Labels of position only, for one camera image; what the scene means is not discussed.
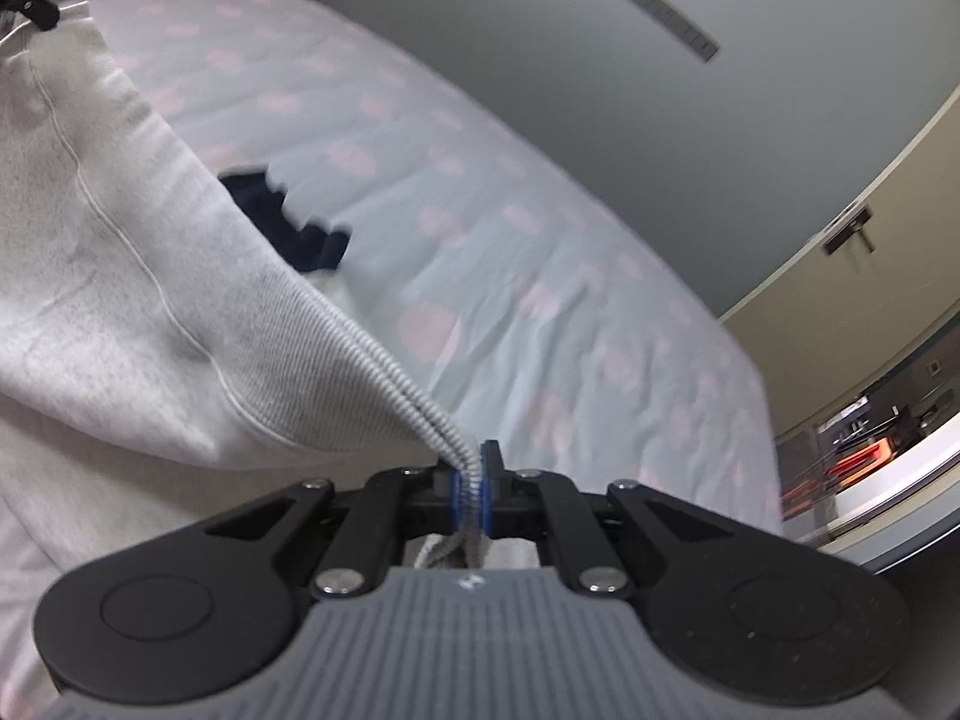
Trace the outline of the grey printed sweatshirt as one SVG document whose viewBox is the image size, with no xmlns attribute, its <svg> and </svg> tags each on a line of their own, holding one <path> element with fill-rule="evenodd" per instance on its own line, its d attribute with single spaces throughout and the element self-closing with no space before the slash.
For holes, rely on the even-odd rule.
<svg viewBox="0 0 960 720">
<path fill-rule="evenodd" d="M 32 642 L 71 567 L 332 470 L 438 455 L 483 561 L 477 445 L 241 213 L 85 5 L 2 43 L 2 712 L 55 689 Z"/>
</svg>

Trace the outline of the polka dot bed sheet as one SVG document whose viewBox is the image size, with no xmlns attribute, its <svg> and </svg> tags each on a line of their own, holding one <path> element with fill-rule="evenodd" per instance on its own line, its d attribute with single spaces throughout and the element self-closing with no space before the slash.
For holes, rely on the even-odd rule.
<svg viewBox="0 0 960 720">
<path fill-rule="evenodd" d="M 754 365 L 607 206 L 400 47 L 314 0 L 91 0 L 119 64 L 213 172 L 262 166 L 345 224 L 355 317 L 514 468 L 651 488 L 765 530 Z"/>
</svg>

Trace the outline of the cream door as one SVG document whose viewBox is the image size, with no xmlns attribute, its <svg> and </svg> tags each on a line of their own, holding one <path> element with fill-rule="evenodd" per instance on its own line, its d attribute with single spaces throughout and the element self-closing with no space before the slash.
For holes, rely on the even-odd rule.
<svg viewBox="0 0 960 720">
<path fill-rule="evenodd" d="M 784 439 L 848 403 L 958 310 L 958 96 L 721 317 Z"/>
</svg>

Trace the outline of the grey wall vent strip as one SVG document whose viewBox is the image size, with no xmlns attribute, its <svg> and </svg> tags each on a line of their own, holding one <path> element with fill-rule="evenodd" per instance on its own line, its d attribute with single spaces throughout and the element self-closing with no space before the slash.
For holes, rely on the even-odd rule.
<svg viewBox="0 0 960 720">
<path fill-rule="evenodd" d="M 646 13 L 654 23 L 658 23 L 665 32 L 669 32 L 670 36 L 677 39 L 704 64 L 709 64 L 719 54 L 721 46 L 715 39 L 667 0 L 628 0 L 628 2 Z"/>
</svg>

